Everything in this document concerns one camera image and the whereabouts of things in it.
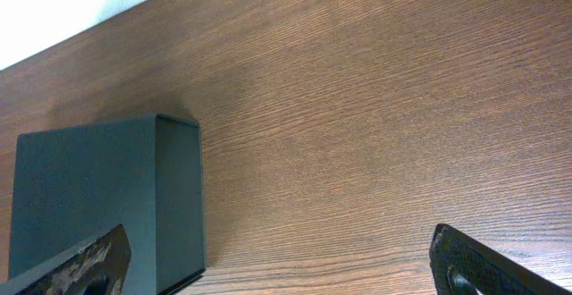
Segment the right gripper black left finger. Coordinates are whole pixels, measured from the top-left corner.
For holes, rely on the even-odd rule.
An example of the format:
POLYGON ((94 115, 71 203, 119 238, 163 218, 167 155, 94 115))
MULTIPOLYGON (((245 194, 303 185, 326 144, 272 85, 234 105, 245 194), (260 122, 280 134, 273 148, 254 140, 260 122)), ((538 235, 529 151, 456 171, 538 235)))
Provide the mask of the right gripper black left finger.
POLYGON ((131 258, 122 224, 91 236, 1 285, 13 295, 120 295, 131 258))

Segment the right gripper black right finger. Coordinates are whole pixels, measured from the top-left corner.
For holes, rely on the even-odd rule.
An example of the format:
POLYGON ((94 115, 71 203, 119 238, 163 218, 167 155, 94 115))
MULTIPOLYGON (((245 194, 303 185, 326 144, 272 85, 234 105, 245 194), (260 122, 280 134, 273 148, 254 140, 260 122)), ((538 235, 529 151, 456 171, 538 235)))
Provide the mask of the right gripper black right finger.
POLYGON ((570 293, 445 223, 435 226, 429 257, 439 295, 570 293))

